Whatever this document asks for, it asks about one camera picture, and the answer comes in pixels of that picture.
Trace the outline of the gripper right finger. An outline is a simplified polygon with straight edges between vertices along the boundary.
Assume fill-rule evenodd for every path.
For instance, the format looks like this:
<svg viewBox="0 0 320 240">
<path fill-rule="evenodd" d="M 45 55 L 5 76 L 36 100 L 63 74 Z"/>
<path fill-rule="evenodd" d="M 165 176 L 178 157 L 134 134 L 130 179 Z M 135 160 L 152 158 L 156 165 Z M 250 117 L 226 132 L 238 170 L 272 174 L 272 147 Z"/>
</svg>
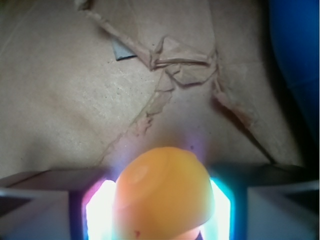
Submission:
<svg viewBox="0 0 320 240">
<path fill-rule="evenodd" d="M 285 164 L 208 165 L 214 213 L 202 240 L 317 240 L 320 181 L 313 171 Z"/>
</svg>

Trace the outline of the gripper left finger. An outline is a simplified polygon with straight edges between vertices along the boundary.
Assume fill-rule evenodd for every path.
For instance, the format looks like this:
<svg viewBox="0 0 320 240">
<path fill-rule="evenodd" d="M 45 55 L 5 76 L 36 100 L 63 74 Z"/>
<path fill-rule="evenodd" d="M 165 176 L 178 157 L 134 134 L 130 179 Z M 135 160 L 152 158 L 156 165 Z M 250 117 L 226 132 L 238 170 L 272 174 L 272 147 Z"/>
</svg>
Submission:
<svg viewBox="0 0 320 240">
<path fill-rule="evenodd" d="M 110 240 L 115 180 L 103 169 L 27 171 L 0 180 L 2 240 Z"/>
</svg>

